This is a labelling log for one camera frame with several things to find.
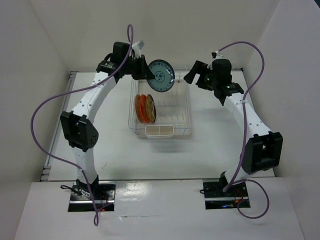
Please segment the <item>blue patterned plate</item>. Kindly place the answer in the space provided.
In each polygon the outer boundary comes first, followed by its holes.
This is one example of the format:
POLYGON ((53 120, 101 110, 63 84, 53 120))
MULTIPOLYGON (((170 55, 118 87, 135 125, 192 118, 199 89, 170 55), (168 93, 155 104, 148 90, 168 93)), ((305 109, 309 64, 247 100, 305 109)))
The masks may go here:
POLYGON ((174 86, 176 78, 175 72, 167 61, 157 59, 152 61, 148 67, 154 75, 154 78, 149 79, 147 83, 154 91, 164 93, 174 86))

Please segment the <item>yellow patterned plate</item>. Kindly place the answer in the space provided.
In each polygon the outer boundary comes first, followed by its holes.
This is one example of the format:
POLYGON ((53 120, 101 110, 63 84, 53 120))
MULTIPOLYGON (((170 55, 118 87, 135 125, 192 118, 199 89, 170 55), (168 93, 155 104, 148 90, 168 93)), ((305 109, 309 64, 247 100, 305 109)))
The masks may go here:
POLYGON ((146 96, 146 111, 149 121, 154 124, 157 119, 157 113, 154 99, 150 94, 146 96))

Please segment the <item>cream patterned plate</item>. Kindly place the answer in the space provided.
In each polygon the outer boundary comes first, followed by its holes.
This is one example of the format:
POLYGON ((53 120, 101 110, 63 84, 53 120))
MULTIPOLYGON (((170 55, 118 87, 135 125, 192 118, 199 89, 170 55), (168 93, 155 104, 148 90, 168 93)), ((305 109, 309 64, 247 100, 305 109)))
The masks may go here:
POLYGON ((142 118, 141 111, 140 111, 140 97, 141 97, 141 96, 140 96, 139 94, 137 94, 137 95, 135 96, 135 99, 134 99, 134 108, 135 108, 135 114, 136 114, 136 117, 137 117, 138 121, 139 121, 140 123, 143 123, 144 120, 143 120, 143 118, 142 118))

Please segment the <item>orange plate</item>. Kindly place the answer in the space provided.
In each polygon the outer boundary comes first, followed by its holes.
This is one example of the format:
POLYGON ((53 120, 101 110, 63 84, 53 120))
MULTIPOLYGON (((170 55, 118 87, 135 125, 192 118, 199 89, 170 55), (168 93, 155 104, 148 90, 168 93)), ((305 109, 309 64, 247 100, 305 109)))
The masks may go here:
POLYGON ((139 110, 144 123, 147 123, 147 124, 150 123, 150 118, 147 112, 147 96, 145 94, 140 95, 139 110))

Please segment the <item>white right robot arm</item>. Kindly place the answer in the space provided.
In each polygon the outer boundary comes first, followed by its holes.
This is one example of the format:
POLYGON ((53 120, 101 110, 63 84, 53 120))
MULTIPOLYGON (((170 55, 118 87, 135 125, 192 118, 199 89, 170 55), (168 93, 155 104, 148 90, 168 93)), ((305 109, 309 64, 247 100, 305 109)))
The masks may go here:
POLYGON ((255 173, 277 167, 283 146, 283 136, 262 122, 246 100, 246 92, 238 83, 233 82, 231 71, 231 62, 216 51, 212 53, 211 63, 195 61, 183 78, 191 84, 195 76, 199 75, 196 86, 212 91, 243 130, 239 163, 223 172, 219 178, 219 192, 226 197, 236 191, 237 184, 255 173))

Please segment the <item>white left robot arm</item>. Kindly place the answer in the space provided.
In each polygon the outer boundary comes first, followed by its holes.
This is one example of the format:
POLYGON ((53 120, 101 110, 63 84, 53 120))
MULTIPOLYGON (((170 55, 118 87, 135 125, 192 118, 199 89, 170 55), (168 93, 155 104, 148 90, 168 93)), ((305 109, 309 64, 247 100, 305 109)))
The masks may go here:
POLYGON ((154 77, 141 53, 144 45, 142 40, 133 44, 115 42, 112 53, 98 64, 91 88, 71 111, 63 111, 60 115, 64 138, 79 167, 76 185, 88 200, 95 199, 100 192, 94 163, 94 146, 99 138, 98 130, 94 127, 96 114, 108 93, 123 76, 130 75, 134 80, 150 80, 154 77))

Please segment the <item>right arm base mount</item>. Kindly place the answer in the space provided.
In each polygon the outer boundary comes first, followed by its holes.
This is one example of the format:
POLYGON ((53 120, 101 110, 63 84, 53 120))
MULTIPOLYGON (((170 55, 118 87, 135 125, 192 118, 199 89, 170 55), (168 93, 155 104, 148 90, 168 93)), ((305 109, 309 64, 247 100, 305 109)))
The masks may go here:
POLYGON ((231 186, 226 192, 218 180, 204 181, 199 191, 204 196, 206 210, 250 208, 249 194, 245 183, 231 186))

